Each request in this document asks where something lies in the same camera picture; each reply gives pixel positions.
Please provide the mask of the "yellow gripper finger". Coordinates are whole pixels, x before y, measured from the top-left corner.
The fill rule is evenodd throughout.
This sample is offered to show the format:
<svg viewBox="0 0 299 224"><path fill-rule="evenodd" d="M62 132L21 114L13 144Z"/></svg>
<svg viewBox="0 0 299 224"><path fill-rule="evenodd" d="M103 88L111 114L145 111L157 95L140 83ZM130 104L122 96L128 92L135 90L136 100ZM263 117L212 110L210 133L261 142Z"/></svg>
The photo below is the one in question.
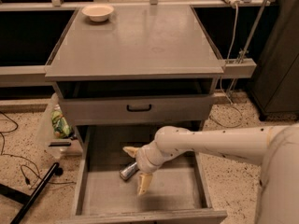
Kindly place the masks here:
<svg viewBox="0 0 299 224"><path fill-rule="evenodd" d="M141 196L147 192L150 187L153 174L141 173L138 177L137 195Z"/></svg>
<svg viewBox="0 0 299 224"><path fill-rule="evenodd" d="M134 158L137 154L138 147L124 147L123 151L127 153L130 157Z"/></svg>

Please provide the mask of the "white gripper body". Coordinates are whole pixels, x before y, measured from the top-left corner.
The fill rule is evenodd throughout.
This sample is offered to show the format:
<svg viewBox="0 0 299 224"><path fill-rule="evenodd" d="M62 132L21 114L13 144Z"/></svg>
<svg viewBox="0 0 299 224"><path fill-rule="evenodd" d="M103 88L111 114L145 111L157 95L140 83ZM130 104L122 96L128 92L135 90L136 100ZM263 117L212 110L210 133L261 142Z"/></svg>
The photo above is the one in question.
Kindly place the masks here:
<svg viewBox="0 0 299 224"><path fill-rule="evenodd" d="M141 147L135 155L139 170L146 174L156 172L165 162L183 154L179 149L161 150L155 141Z"/></svg>

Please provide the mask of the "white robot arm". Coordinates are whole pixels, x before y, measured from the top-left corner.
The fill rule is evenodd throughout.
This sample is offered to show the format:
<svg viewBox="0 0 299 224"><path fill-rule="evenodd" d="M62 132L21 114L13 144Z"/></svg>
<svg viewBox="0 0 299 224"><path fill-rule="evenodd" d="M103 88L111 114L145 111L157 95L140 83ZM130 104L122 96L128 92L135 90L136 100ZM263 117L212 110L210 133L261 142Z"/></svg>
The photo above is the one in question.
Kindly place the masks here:
<svg viewBox="0 0 299 224"><path fill-rule="evenodd" d="M299 125L195 132L165 126L142 147L123 149L141 171L137 193L153 173L187 151L259 165L255 224L299 224Z"/></svg>

